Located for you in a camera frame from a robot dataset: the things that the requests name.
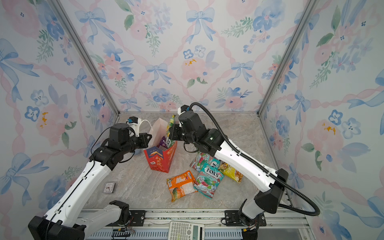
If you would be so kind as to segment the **yellow green Fox's packet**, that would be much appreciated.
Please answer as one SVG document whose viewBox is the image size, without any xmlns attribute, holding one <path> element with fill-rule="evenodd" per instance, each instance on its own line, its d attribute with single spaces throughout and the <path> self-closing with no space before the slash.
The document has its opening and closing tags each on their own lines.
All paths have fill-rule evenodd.
<svg viewBox="0 0 384 240">
<path fill-rule="evenodd" d="M 176 120 L 176 116 L 172 115 L 172 117 L 170 118 L 170 121 L 169 121 L 169 123 L 167 125 L 167 130 L 166 130 L 166 146 L 167 146 L 168 149 L 171 148 L 174 145 L 174 143 L 175 143 L 175 141 L 172 140 L 171 137 L 170 137 L 170 134 L 171 134 L 170 130 L 173 127 L 173 125 L 175 124 L 175 120 Z"/>
</svg>

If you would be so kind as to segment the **purple Fox's berries packet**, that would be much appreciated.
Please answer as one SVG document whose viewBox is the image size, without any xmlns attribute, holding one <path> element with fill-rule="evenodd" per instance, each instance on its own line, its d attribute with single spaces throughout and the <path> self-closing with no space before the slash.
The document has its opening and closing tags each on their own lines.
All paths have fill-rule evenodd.
<svg viewBox="0 0 384 240">
<path fill-rule="evenodd" d="M 167 138 L 165 136 L 163 136 L 160 140 L 160 143 L 158 144 L 157 146 L 159 149 L 161 149 L 162 151 L 166 151 L 168 149 L 168 145 L 167 145 Z"/>
</svg>

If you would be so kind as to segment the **red paper gift bag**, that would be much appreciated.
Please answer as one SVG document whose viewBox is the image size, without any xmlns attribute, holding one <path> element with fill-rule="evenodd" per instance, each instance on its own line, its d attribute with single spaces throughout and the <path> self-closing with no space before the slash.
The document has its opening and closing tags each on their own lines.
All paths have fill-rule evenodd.
<svg viewBox="0 0 384 240">
<path fill-rule="evenodd" d="M 152 130 L 150 130 L 152 139 L 149 142 L 149 147 L 144 150 L 150 169 L 163 173 L 169 173 L 178 146 L 175 142 L 174 145 L 166 151 L 162 151 L 157 147 L 161 138 L 166 136 L 167 125 L 168 122 L 161 118 L 155 121 Z"/>
</svg>

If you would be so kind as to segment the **teal Fox's candy packet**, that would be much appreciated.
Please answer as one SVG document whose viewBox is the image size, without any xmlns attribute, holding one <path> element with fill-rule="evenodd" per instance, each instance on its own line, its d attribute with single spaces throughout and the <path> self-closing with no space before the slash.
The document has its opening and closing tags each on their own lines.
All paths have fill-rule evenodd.
<svg viewBox="0 0 384 240">
<path fill-rule="evenodd" d="M 223 178 L 224 174 L 205 163 L 194 181 L 194 188 L 205 197 L 212 199 Z"/>
</svg>

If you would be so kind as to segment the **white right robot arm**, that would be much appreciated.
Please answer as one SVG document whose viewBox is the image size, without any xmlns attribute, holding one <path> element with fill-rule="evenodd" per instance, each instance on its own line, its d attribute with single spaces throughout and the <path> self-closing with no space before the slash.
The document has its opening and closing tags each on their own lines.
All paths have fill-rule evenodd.
<svg viewBox="0 0 384 240">
<path fill-rule="evenodd" d="M 200 152 L 224 161 L 258 188 L 254 198 L 242 203 L 238 211 L 240 222 L 252 226 L 262 213 L 275 214 L 285 191 L 279 181 L 286 182 L 288 173 L 261 164 L 227 139 L 219 128 L 206 128 L 199 115 L 188 106 L 182 106 L 178 115 L 179 124 L 170 129 L 171 140 L 193 144 Z"/>
</svg>

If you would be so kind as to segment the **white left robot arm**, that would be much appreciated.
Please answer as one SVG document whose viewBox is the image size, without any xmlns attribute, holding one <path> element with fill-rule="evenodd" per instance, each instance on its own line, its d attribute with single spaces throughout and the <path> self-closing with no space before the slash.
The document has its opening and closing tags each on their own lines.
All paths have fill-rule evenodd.
<svg viewBox="0 0 384 240">
<path fill-rule="evenodd" d="M 114 168 L 125 162 L 124 156 L 146 149 L 152 135 L 140 132 L 139 124 L 115 124 L 109 137 L 92 152 L 85 169 L 70 189 L 44 216 L 35 216 L 28 229 L 35 240 L 84 240 L 109 224 L 125 229 L 132 221 L 129 204 L 112 201 L 86 217 L 79 215 L 98 185 Z"/>
</svg>

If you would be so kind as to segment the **light blue oblong object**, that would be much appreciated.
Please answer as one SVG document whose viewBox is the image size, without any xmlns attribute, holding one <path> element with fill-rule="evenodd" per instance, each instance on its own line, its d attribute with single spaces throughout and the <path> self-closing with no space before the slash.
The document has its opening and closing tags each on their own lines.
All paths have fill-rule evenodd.
<svg viewBox="0 0 384 240">
<path fill-rule="evenodd" d="M 142 150 L 142 149 L 136 149 L 134 155 L 135 155 L 135 156 L 138 156 L 138 155 L 140 155 L 140 154 L 142 154 L 142 153 L 143 153 L 143 150 Z"/>
</svg>

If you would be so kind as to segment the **pink fruit candy packet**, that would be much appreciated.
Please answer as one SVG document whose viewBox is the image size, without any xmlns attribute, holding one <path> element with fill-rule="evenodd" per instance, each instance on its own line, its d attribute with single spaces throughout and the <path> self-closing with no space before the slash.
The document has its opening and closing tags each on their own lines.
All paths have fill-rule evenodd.
<svg viewBox="0 0 384 240">
<path fill-rule="evenodd" d="M 204 164 L 208 164 L 209 166 L 218 169 L 220 163 L 220 160 L 217 160 L 208 154 L 198 152 L 196 158 L 191 162 L 190 167 L 199 172 Z"/>
</svg>

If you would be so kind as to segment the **small square clock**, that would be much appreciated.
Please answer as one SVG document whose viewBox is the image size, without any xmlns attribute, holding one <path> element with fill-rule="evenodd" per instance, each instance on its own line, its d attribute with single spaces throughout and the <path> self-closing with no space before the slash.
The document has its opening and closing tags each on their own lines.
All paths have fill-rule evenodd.
<svg viewBox="0 0 384 240">
<path fill-rule="evenodd" d="M 103 193 L 104 194 L 112 194 L 114 192 L 115 186 L 116 186 L 115 182 L 106 183 L 104 190 L 103 190 Z"/>
</svg>

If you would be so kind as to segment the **yellow nut snack packet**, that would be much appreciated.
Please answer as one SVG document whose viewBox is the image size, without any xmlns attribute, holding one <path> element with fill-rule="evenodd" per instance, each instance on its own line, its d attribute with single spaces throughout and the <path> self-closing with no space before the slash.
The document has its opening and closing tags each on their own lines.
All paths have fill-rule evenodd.
<svg viewBox="0 0 384 240">
<path fill-rule="evenodd" d="M 219 171 L 230 179 L 236 181 L 238 184 L 242 182 L 244 175 L 225 162 L 221 162 Z"/>
</svg>

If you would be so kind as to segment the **white calculator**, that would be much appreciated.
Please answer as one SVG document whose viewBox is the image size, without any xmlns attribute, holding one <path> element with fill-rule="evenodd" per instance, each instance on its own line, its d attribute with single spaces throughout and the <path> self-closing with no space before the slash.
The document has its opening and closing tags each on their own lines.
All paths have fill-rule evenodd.
<svg viewBox="0 0 384 240">
<path fill-rule="evenodd" d="M 171 221 L 168 240 L 204 240 L 205 225 Z"/>
</svg>

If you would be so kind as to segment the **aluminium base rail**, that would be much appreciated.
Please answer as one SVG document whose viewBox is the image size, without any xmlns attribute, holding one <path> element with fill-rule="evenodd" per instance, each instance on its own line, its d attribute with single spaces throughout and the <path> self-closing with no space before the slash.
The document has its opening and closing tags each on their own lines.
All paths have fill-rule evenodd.
<svg viewBox="0 0 384 240">
<path fill-rule="evenodd" d="M 313 240 L 314 234 L 304 215 L 278 209 L 263 213 L 259 223 L 246 227 L 237 209 L 132 209 L 128 227 L 110 224 L 92 234 L 90 240 L 169 240 L 173 223 L 189 225 L 191 234 L 202 240 Z"/>
</svg>

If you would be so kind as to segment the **aluminium left corner post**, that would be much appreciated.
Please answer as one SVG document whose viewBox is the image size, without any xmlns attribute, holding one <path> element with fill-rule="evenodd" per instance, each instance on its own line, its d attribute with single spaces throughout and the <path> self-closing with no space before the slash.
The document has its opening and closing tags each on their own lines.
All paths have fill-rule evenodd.
<svg viewBox="0 0 384 240">
<path fill-rule="evenodd" d="M 77 52 L 80 54 L 80 58 L 85 64 L 86 68 L 91 73 L 91 76 L 93 77 L 94 81 L 96 82 L 96 85 L 100 89 L 101 93 L 104 95 L 107 103 L 112 108 L 112 112 L 115 116 L 119 116 L 120 111 L 117 108 L 117 105 L 115 104 L 111 94 L 109 93 L 107 86 L 101 79 L 96 66 L 94 65 L 91 56 L 89 55 L 85 45 L 82 43 L 81 38 L 79 34 L 77 33 L 73 23 L 71 22 L 68 14 L 66 13 L 63 5 L 60 1 L 48 1 L 50 7 L 53 9 L 54 13 L 57 15 L 60 23 L 63 25 L 64 30 L 66 30 L 71 37 L 72 41 L 74 42 L 74 46 L 77 50 Z"/>
</svg>

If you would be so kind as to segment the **aluminium corner post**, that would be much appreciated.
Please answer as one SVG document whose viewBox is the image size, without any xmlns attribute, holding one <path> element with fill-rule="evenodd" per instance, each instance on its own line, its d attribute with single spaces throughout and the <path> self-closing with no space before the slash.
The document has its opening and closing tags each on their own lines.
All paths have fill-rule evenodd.
<svg viewBox="0 0 384 240">
<path fill-rule="evenodd" d="M 54 13 L 57 15 L 60 23 L 63 25 L 64 30 L 66 30 L 71 37 L 72 41 L 74 42 L 74 46 L 77 50 L 77 52 L 80 54 L 80 58 L 85 64 L 86 68 L 91 73 L 91 76 L 93 77 L 94 81 L 96 82 L 96 85 L 100 89 L 101 93 L 104 95 L 107 103 L 112 108 L 112 112 L 115 116 L 119 116 L 120 111 L 117 108 L 117 105 L 115 104 L 111 94 L 109 93 L 107 86 L 101 79 L 96 66 L 94 65 L 91 56 L 89 55 L 85 45 L 82 43 L 81 38 L 79 34 L 77 33 L 73 23 L 71 22 L 68 14 L 66 13 L 63 5 L 60 1 L 48 1 L 50 7 L 53 9 Z"/>
<path fill-rule="evenodd" d="M 299 39 L 304 34 L 304 31 L 305 31 L 304 28 L 307 27 L 307 25 L 310 21 L 310 18 L 314 14 L 314 10 L 315 10 L 318 3 L 319 3 L 319 1 L 310 0 L 310 1 L 308 1 L 308 4 L 304 8 L 304 11 L 301 15 L 301 18 L 299 19 L 299 23 L 298 23 L 298 25 L 297 25 L 297 27 L 296 27 L 293 35 L 292 35 L 292 38 L 291 38 L 289 44 L 287 45 L 287 49 L 285 50 L 285 52 L 282 56 L 281 64 L 279 65 L 277 72 L 274 75 L 274 77 L 271 81 L 271 84 L 269 85 L 269 87 L 267 89 L 266 95 L 263 98 L 263 102 L 259 107 L 259 110 L 257 112 L 258 117 L 260 117 L 263 114 L 263 112 L 267 109 L 268 101 L 271 98 L 275 87 L 279 83 L 280 77 L 283 75 L 285 68 L 289 65 L 289 62 L 291 61 L 291 57 L 297 48 Z"/>
</svg>

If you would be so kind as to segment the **aluminium right corner post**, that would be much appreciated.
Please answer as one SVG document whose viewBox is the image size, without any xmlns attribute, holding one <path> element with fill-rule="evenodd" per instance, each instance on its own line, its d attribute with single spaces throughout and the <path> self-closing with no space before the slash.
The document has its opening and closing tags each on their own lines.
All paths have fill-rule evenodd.
<svg viewBox="0 0 384 240">
<path fill-rule="evenodd" d="M 307 27 L 307 25 L 310 21 L 310 18 L 314 14 L 314 10 L 315 10 L 318 3 L 319 3 L 319 1 L 310 0 L 310 1 L 308 1 L 308 4 L 304 8 L 304 11 L 301 15 L 301 18 L 299 19 L 299 23 L 298 23 L 298 25 L 297 25 L 297 27 L 296 27 L 293 35 L 292 35 L 292 38 L 291 38 L 289 44 L 287 45 L 287 49 L 285 50 L 285 52 L 282 56 L 281 64 L 279 65 L 277 72 L 274 75 L 274 77 L 271 81 L 271 84 L 269 85 L 269 87 L 267 89 L 266 95 L 263 98 L 263 102 L 259 107 L 259 110 L 257 112 L 258 117 L 260 117 L 263 114 L 263 112 L 267 109 L 268 101 L 271 98 L 275 87 L 279 83 L 280 77 L 283 75 L 285 68 L 289 65 L 289 62 L 291 61 L 291 57 L 297 48 L 299 39 L 304 34 L 304 31 L 305 31 L 304 28 Z"/>
</svg>

